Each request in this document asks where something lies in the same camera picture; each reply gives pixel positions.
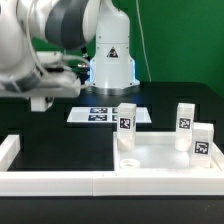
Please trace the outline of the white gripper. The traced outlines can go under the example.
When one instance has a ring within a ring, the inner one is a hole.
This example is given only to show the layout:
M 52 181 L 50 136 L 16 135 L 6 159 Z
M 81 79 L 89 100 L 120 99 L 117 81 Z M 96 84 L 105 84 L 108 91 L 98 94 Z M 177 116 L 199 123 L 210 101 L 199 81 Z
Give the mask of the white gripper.
M 64 55 L 60 52 L 37 52 L 40 67 L 30 74 L 14 80 L 15 74 L 4 80 L 0 72 L 0 97 L 78 97 L 82 84 L 77 74 L 66 65 L 67 61 L 82 60 L 79 56 Z

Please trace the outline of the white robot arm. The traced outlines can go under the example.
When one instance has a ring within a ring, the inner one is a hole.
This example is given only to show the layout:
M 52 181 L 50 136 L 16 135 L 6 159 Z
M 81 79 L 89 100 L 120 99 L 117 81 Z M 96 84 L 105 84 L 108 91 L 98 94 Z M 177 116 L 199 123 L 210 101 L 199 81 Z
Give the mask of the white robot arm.
M 112 0 L 0 0 L 0 97 L 77 97 L 85 87 L 137 86 L 129 26 Z M 65 50 L 95 40 L 90 79 L 82 83 L 65 65 L 72 55 L 35 51 L 34 38 Z

